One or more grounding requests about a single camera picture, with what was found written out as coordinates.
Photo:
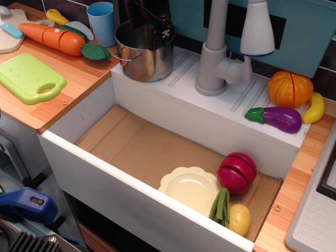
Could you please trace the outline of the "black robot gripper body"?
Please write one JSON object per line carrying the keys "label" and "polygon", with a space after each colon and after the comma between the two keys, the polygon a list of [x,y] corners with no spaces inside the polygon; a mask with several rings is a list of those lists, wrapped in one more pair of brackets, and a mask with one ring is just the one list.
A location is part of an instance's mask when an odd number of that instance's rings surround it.
{"label": "black robot gripper body", "polygon": [[165,27],[170,23],[169,1],[124,1],[124,5],[132,29],[140,28],[146,24]]}

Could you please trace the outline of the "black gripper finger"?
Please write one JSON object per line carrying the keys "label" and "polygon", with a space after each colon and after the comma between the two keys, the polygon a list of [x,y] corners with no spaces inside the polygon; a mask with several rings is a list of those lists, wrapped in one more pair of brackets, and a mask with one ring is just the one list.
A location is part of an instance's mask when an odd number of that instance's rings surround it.
{"label": "black gripper finger", "polygon": [[153,49],[167,45],[175,36],[175,30],[169,14],[162,14],[153,22]]}
{"label": "black gripper finger", "polygon": [[136,49],[155,50],[157,29],[152,24],[146,24],[136,29],[131,29],[131,47]]}

